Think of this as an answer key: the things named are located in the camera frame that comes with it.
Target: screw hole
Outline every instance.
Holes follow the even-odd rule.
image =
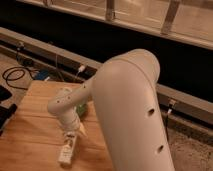
[[[148,116],[152,116],[154,114],[154,112],[155,112],[155,109],[150,109],[148,111]]]
[[[163,151],[164,146],[161,145],[160,147],[158,147],[157,149],[157,154],[161,153]]]

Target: wooden table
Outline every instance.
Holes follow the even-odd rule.
[[[70,168],[62,168],[57,162],[63,136],[58,120],[46,106],[63,86],[78,85],[33,81],[0,137],[0,171],[113,170],[92,102],[83,119],[88,139],[79,138]]]

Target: dark floor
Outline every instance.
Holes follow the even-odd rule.
[[[9,67],[17,65],[14,59],[0,54],[0,73],[3,73],[4,70]],[[23,79],[11,84],[28,87],[31,81],[32,79],[26,74]],[[13,97],[3,102],[2,105],[6,107],[11,103],[16,103],[18,105],[26,91],[8,87],[2,77],[0,77],[0,83],[13,94]],[[198,128],[197,125],[189,124],[180,118],[175,119],[185,124],[186,127],[193,127],[197,130],[201,129],[201,127]],[[212,130],[202,128],[203,131],[207,130],[209,134],[208,138],[210,143],[207,144],[182,134],[181,131],[176,129],[173,125],[171,125],[171,128],[172,129],[169,129],[169,144],[176,171],[213,171],[213,146],[211,145],[213,144],[213,136],[211,136],[213,135]]]

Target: cable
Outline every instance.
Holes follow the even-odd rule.
[[[56,68],[56,71],[57,71],[58,76],[61,79],[61,81],[65,82],[64,77],[63,77],[63,75],[61,74],[61,71],[58,68],[58,54],[55,54],[55,68]]]
[[[18,64],[22,64],[21,61],[20,61],[20,58],[19,58],[19,52],[21,51],[21,49],[24,48],[24,45],[21,45],[20,47],[17,48],[16,50],[16,60],[18,62]],[[14,85],[11,85],[9,82],[10,81],[17,81],[21,78],[23,78],[26,74],[26,71],[29,73],[30,77],[33,79],[33,75],[32,73],[33,72],[37,72],[38,70],[31,70],[25,66],[20,66],[20,67],[11,67],[11,68],[8,68],[6,69],[3,74],[2,74],[2,78],[6,81],[6,84],[9,86],[9,87],[12,87],[12,88],[16,88],[16,89],[21,89],[21,90],[27,90],[28,88],[25,88],[25,87],[18,87],[18,86],[14,86]],[[16,78],[10,78],[12,74],[16,73],[16,72],[21,72],[21,75],[19,75],[18,77]]]
[[[166,130],[167,141],[169,141],[169,132],[168,132],[169,116],[172,114],[172,110],[176,103],[177,101],[174,99],[170,99],[169,101],[169,109],[167,111],[166,118],[165,118],[165,130]]]
[[[75,83],[76,79],[78,78],[78,75],[82,72],[84,72],[86,69],[86,65],[81,65],[79,68],[78,68],[78,72],[76,73],[74,79],[73,79],[73,82]]]
[[[6,84],[9,87],[16,88],[16,89],[21,89],[21,90],[28,90],[28,88],[14,86],[14,85],[11,85],[9,83],[9,81],[17,81],[17,80],[23,78],[25,76],[25,74],[26,74],[26,71],[29,73],[30,77],[33,79],[32,72],[36,72],[37,70],[30,70],[27,67],[11,67],[11,68],[6,69],[3,72],[2,78],[6,81]],[[12,74],[14,74],[15,72],[22,72],[22,74],[20,76],[16,77],[16,78],[10,78],[10,76]]]

